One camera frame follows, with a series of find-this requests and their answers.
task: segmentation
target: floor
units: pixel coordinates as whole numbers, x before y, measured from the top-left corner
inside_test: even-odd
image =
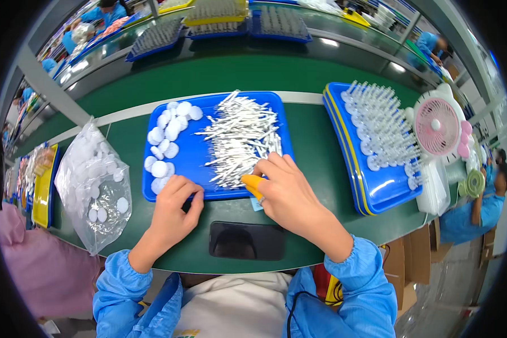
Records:
[[[462,312],[471,303],[480,278],[481,239],[452,247],[445,260],[432,264],[430,284],[417,284],[417,303],[396,322],[397,338],[456,337],[463,327]],[[145,296],[151,302],[169,272],[154,270]],[[77,318],[92,318],[91,313]],[[95,332],[80,332],[75,338],[93,338]]]

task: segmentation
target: white t-shirt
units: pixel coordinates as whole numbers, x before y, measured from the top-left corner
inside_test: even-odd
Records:
[[[184,292],[172,337],[280,337],[286,319],[284,273],[225,275]]]

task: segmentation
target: plastic bag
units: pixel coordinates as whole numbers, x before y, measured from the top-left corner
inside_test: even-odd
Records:
[[[54,185],[77,235],[92,256],[121,235],[132,210],[129,166],[120,160],[92,120],[68,147]]]
[[[75,29],[71,32],[71,39],[75,44],[81,44],[87,42],[88,34],[95,31],[94,25],[91,23],[81,22],[75,27]]]

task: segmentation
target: black phone screen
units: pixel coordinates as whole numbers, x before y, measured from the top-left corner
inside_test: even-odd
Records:
[[[209,253],[214,257],[278,261],[284,257],[285,232],[281,226],[227,223],[210,225]]]

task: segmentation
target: small green fan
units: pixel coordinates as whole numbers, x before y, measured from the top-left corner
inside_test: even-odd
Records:
[[[473,169],[465,180],[458,182],[460,196],[470,196],[476,199],[483,191],[484,176],[478,170]]]

